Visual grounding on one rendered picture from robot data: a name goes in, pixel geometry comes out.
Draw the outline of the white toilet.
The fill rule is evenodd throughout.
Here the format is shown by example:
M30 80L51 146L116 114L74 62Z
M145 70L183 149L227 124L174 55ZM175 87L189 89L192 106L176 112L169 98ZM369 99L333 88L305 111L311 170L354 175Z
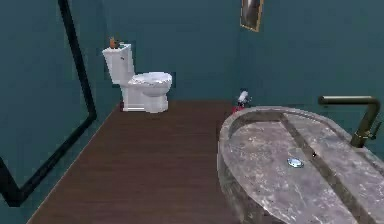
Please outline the white toilet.
M123 112L161 113L168 109L167 93L173 82L170 73L152 71L137 74L131 44L108 47L102 54L112 83L122 92Z

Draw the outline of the black framed glass panel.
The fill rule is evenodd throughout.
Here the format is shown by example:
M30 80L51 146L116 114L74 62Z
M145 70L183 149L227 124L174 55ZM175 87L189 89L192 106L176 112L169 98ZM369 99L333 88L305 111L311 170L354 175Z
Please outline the black framed glass panel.
M82 95L86 103L87 118L69 135L69 137L55 150L55 152L36 170L36 172L19 187L10 170L0 156L0 194L9 207L20 207L35 189L43 182L47 175L57 165L61 158L72 148L83 133L97 118L97 111L90 88L87 72L80 45L77 38L75 25L68 0L57 0L67 40L77 71Z

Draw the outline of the grey stone sink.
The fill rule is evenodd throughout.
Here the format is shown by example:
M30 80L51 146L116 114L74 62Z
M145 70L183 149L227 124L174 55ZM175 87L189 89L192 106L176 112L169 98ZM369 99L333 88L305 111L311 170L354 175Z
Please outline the grey stone sink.
M218 138L222 192L240 224L384 224L384 161L331 119L257 106Z

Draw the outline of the brass faucet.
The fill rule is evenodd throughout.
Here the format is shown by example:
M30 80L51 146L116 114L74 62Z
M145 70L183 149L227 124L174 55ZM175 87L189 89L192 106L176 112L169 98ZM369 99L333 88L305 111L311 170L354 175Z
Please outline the brass faucet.
M319 96L318 103L320 105L366 105L366 112L352 135L350 145L363 148L368 139L376 138L382 125L382 122L379 122L374 131L371 131L381 108L381 103L377 98L373 96Z

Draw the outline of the red white toilet brush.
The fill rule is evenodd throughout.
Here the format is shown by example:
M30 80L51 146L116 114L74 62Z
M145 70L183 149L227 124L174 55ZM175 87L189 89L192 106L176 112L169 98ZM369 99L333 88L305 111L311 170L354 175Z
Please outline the red white toilet brush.
M242 89L240 95L237 98L236 104L232 107L232 112L238 112L245 109L252 101L252 97L246 89Z

